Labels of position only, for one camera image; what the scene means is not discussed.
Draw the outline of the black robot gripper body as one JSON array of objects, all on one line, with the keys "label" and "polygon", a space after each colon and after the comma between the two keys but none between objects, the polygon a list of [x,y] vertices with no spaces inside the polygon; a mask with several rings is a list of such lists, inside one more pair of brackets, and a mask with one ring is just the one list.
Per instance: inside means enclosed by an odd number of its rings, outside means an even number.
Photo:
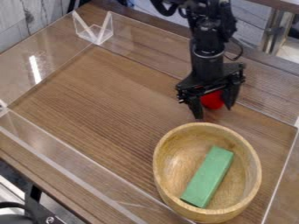
[{"label": "black robot gripper body", "polygon": [[240,81],[243,84],[246,81],[244,68],[246,65],[243,63],[224,63],[220,71],[191,71],[191,74],[175,87],[179,102],[184,102],[186,97],[190,95],[196,95],[202,98],[218,90],[223,93],[226,86],[231,82]]}]

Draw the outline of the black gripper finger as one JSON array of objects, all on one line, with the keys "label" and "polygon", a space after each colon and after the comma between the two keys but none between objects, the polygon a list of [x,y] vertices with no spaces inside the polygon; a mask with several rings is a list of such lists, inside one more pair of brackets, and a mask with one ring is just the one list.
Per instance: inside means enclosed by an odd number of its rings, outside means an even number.
[{"label": "black gripper finger", "polygon": [[227,109],[231,109],[235,105],[236,99],[239,97],[240,85],[240,81],[231,82],[223,90],[222,99],[224,101]]},{"label": "black gripper finger", "polygon": [[196,95],[190,95],[184,99],[184,103],[188,105],[192,115],[196,119],[203,118],[203,107],[200,97]]}]

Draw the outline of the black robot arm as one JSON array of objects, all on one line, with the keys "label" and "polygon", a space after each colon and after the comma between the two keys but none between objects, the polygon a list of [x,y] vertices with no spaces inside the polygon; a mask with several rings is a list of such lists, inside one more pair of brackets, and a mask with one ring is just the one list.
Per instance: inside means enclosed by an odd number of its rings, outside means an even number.
[{"label": "black robot arm", "polygon": [[191,30],[191,73],[176,84],[179,103],[186,103],[196,119],[203,118],[202,99],[219,92],[227,109],[239,97],[246,81],[246,65],[224,62],[226,44],[238,30],[230,0],[150,0],[158,12],[170,17],[175,12],[187,19]]}]

